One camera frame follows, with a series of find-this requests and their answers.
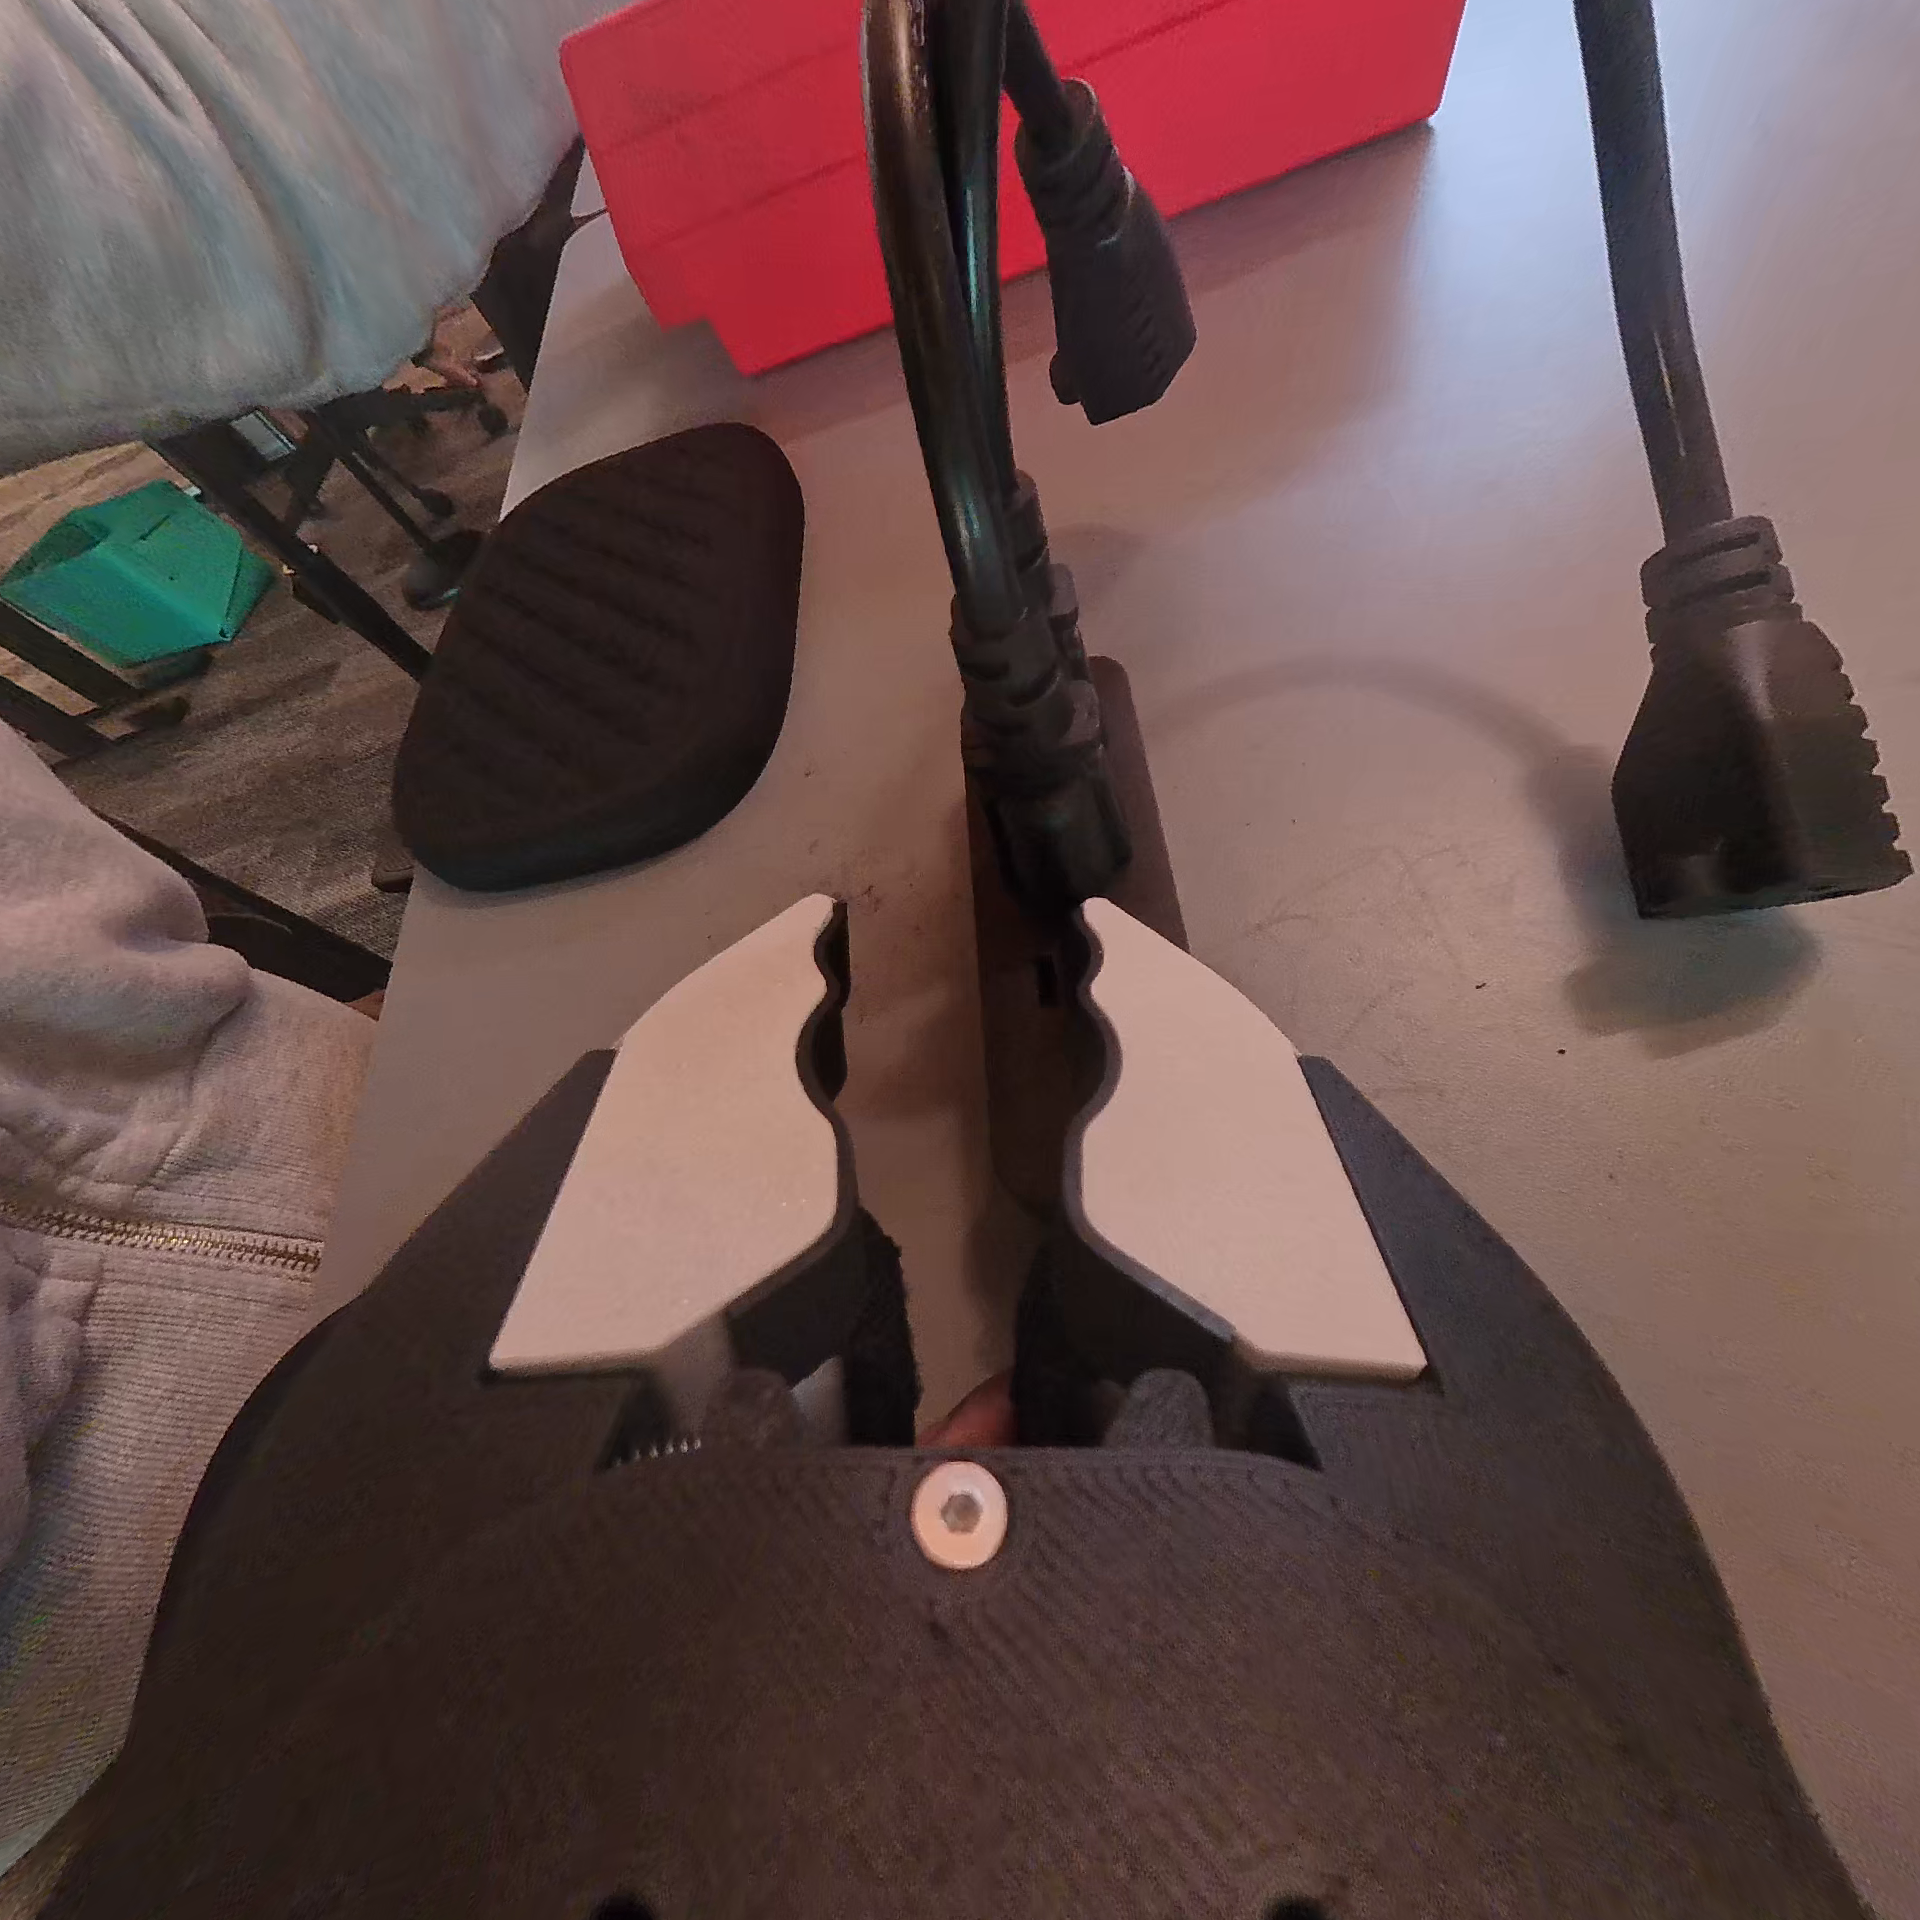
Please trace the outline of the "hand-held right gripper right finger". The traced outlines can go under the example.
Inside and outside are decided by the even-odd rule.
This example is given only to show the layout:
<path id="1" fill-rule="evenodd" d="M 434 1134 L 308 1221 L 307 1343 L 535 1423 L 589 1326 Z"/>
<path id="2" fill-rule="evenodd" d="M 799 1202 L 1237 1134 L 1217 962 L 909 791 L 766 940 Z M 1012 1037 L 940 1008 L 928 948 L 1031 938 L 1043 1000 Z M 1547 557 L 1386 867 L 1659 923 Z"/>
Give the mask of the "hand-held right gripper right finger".
<path id="1" fill-rule="evenodd" d="M 1114 902 L 1078 925 L 1101 1045 L 1064 1142 L 1080 1241 L 1264 1374 L 1421 1378 L 1428 1353 L 1287 1033 Z"/>

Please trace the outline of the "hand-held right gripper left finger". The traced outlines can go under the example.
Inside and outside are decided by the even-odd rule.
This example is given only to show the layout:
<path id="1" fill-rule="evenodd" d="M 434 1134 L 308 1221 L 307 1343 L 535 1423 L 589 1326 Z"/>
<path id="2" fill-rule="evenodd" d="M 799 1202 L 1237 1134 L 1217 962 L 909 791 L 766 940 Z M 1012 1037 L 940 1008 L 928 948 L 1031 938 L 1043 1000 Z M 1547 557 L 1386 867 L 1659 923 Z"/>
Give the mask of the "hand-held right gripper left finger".
<path id="1" fill-rule="evenodd" d="M 847 936 L 841 902 L 801 898 L 628 1027 L 493 1376 L 640 1376 L 694 1428 L 737 1370 L 847 1370 L 870 1287 L 837 1115 Z"/>

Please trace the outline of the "person's left forearm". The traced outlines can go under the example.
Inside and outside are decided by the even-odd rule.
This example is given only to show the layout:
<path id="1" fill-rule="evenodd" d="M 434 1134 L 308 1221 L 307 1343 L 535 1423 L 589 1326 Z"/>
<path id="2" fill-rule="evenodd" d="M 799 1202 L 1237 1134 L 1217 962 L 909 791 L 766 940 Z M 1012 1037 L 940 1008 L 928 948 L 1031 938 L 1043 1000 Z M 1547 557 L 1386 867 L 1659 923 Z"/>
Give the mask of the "person's left forearm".
<path id="1" fill-rule="evenodd" d="M 4 475 L 382 384 L 578 132 L 587 3 L 6 3 Z"/>

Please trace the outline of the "person in grey hoodie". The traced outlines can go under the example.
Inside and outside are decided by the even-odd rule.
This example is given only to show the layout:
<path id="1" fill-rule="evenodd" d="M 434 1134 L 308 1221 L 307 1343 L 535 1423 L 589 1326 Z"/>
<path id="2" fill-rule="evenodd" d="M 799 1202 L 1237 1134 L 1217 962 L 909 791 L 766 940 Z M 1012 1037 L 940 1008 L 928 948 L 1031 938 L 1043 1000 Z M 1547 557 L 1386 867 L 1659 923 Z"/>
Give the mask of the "person in grey hoodie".
<path id="1" fill-rule="evenodd" d="M 4 731 L 4 1870 L 128 1738 L 208 1465 L 316 1320 L 374 1033 Z"/>

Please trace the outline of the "teal plastic container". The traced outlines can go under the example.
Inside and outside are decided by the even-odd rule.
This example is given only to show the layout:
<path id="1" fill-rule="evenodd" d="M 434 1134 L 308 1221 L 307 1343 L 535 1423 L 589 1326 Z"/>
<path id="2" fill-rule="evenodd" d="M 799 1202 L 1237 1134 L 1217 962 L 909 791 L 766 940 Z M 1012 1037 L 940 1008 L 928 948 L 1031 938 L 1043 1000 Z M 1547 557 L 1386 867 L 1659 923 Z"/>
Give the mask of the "teal plastic container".
<path id="1" fill-rule="evenodd" d="M 2 597 L 117 667 L 231 644 L 277 584 L 274 564 L 190 493 L 153 483 L 57 522 Z"/>

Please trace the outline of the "black office chair base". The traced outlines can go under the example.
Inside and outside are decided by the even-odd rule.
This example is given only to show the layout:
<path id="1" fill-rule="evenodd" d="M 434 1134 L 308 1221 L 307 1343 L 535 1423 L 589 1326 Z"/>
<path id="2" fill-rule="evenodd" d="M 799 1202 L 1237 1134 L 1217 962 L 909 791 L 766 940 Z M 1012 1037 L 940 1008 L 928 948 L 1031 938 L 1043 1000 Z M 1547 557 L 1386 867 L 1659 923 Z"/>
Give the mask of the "black office chair base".
<path id="1" fill-rule="evenodd" d="M 285 481 L 289 528 L 301 531 L 324 516 L 328 479 L 345 473 L 413 549 L 401 578 L 403 601 L 419 613 L 448 609 L 483 539 L 462 522 L 458 502 L 444 489 L 403 471 L 386 442 L 401 437 L 425 444 L 438 423 L 452 419 L 465 419 L 498 442 L 512 423 L 493 400 L 489 375 L 506 367 L 502 349 L 477 365 L 442 363 L 432 349 L 423 349 L 407 371 L 427 375 L 425 386 L 396 378 L 295 413 L 301 433 Z"/>

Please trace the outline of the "red plastic bin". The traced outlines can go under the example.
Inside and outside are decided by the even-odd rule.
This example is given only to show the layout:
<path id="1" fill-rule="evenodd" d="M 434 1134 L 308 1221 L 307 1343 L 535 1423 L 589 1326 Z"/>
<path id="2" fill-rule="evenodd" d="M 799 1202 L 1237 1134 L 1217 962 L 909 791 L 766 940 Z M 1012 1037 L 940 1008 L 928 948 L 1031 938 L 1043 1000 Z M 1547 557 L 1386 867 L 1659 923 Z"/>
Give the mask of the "red plastic bin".
<path id="1" fill-rule="evenodd" d="M 1167 218 L 1428 121 L 1461 3 L 1037 3 Z M 566 94 L 653 320 L 760 375 L 892 324 L 857 3 L 646 3 L 568 35 Z"/>

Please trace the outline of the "black table frame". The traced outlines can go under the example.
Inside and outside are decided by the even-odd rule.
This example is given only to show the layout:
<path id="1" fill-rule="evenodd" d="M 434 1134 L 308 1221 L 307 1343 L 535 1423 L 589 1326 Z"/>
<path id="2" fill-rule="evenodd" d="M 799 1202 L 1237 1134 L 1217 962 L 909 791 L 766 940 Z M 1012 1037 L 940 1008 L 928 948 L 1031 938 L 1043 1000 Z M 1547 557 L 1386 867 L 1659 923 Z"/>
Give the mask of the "black table frame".
<path id="1" fill-rule="evenodd" d="M 301 605 L 347 628 L 403 675 L 421 681 L 427 648 L 343 564 L 310 543 L 305 530 L 293 531 L 287 524 L 285 481 L 299 433 L 295 421 L 283 425 L 268 411 L 252 411 L 159 440 L 152 450 L 171 471 L 165 483 L 223 516 L 252 553 L 276 566 L 277 580 Z M 84 702 L 80 717 L 60 717 L 49 700 L 10 690 L 4 694 L 4 714 L 60 756 L 90 756 L 107 743 L 101 731 L 107 719 L 119 719 L 132 731 L 179 723 L 186 700 L 157 698 L 157 690 L 202 673 L 221 648 L 117 667 L 4 601 L 4 652 Z"/>

